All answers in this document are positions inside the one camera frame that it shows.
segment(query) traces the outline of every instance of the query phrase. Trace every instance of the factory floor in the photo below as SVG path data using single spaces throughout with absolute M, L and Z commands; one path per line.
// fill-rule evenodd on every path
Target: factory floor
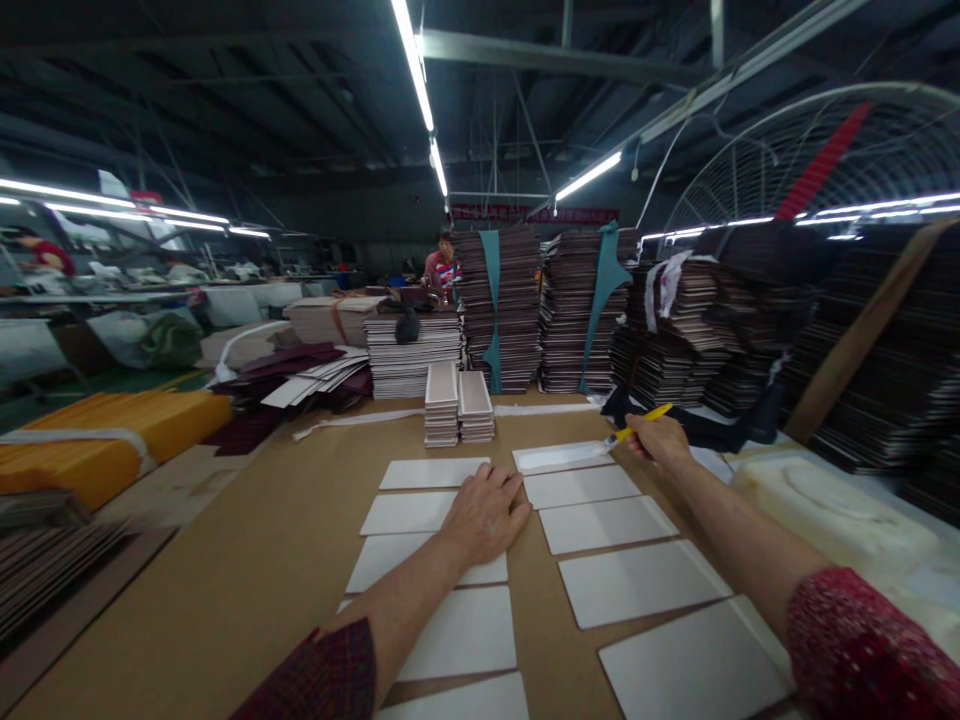
M 205 384 L 202 370 L 133 370 L 115 368 L 88 378 L 90 387 L 98 393 L 143 392 L 170 390 L 182 392 L 199 390 Z M 50 390 L 46 402 L 29 396 L 0 400 L 0 434 L 16 430 L 39 420 L 55 410 L 66 407 L 81 398 L 83 386 L 78 382 L 63 383 Z

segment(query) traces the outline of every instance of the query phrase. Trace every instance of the maroon sleeve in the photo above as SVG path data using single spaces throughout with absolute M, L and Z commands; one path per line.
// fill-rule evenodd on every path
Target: maroon sleeve
M 787 608 L 787 649 L 821 717 L 960 717 L 960 669 L 850 568 L 800 584 Z
M 368 720 L 377 663 L 366 618 L 318 637 L 314 630 L 231 720 Z

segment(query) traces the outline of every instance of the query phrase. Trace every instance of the woman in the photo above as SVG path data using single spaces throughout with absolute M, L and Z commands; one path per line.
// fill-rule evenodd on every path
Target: woman
M 627 420 L 637 432 L 628 446 L 683 493 L 790 652 L 801 696 L 820 717 L 960 717 L 960 669 L 918 625 L 700 465 L 676 420 Z M 481 465 L 443 529 L 325 634 L 314 631 L 234 717 L 371 717 L 466 569 L 493 560 L 520 533 L 531 507 L 510 505 L 522 483 L 519 473 Z

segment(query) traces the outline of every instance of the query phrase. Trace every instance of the black object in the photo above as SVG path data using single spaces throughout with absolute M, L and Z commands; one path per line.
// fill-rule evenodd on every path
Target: black object
M 761 445 L 770 445 L 776 440 L 782 397 L 783 386 L 774 383 L 764 391 L 754 406 L 732 425 L 694 415 L 676 406 L 672 407 L 667 415 L 680 423 L 694 447 L 737 453 L 747 440 Z M 643 415 L 652 409 L 635 403 L 630 399 L 627 389 L 617 385 L 600 413 L 612 416 L 614 424 L 622 430 L 627 426 L 627 414 Z

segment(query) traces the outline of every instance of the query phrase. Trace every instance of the teal fabric strip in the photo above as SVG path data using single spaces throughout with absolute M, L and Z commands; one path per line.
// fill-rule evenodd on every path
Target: teal fabric strip
M 600 313 L 603 312 L 611 293 L 632 279 L 630 273 L 617 262 L 617 221 L 614 220 L 600 228 L 600 232 L 603 237 L 600 240 L 600 256 L 597 258 L 597 282 L 593 290 L 590 325 L 587 327 L 587 345 L 583 351 L 583 369 L 580 371 L 579 390 L 582 393 L 590 392 L 586 382 L 587 362 L 590 360 L 590 351 L 593 349 L 593 337 L 597 333 Z
M 487 261 L 487 276 L 490 280 L 490 297 L 493 298 L 493 340 L 483 354 L 490 365 L 490 392 L 498 395 L 503 392 L 500 377 L 500 329 L 498 327 L 497 301 L 500 299 L 500 231 L 481 230 L 483 255 Z

